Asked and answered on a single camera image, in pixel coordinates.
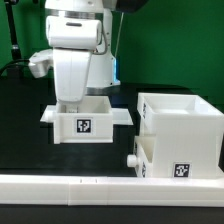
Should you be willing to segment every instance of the green background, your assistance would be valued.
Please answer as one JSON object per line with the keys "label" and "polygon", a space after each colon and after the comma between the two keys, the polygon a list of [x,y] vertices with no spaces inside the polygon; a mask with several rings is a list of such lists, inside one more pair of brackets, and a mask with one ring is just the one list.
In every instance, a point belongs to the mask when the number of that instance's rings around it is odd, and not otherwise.
{"label": "green background", "polygon": [[[44,2],[13,7],[24,58],[48,48]],[[2,67],[11,60],[3,0],[0,18]],[[113,49],[119,19],[114,13]],[[187,87],[224,112],[224,0],[149,0],[125,15],[118,55],[121,81]]]}

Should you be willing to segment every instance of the black tabletop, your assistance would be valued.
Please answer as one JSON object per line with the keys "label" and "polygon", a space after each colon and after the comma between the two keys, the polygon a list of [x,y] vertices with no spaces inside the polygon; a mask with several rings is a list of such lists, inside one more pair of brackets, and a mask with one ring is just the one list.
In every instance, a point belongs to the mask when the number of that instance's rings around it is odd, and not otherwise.
{"label": "black tabletop", "polygon": [[[41,123],[55,105],[52,79],[0,79],[0,174],[135,176],[127,155],[138,135],[138,92],[191,94],[178,86],[122,84],[100,94],[112,107],[128,108],[133,126],[114,127],[114,142],[53,144],[53,126]],[[223,223],[223,208],[0,205],[1,223]]]}

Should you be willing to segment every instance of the white box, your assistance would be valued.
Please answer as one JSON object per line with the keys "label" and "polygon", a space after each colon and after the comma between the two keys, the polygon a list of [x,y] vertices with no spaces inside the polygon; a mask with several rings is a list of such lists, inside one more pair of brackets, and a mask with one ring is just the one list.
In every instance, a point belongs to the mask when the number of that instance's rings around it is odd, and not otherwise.
{"label": "white box", "polygon": [[113,141],[113,114],[108,97],[85,96],[78,107],[56,105],[54,143]]}
{"label": "white box", "polygon": [[[149,93],[139,94],[138,111],[137,161],[150,167],[146,177],[216,177],[224,132],[220,111],[199,96]],[[149,137],[154,138],[151,149],[144,143]]]}

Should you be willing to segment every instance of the round knob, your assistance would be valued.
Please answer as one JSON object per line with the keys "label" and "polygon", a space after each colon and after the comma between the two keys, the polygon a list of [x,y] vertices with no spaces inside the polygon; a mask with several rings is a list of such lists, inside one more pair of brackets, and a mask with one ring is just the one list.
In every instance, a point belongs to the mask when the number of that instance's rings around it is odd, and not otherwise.
{"label": "round knob", "polygon": [[128,167],[136,167],[138,165],[138,159],[135,155],[128,155],[127,158]]}

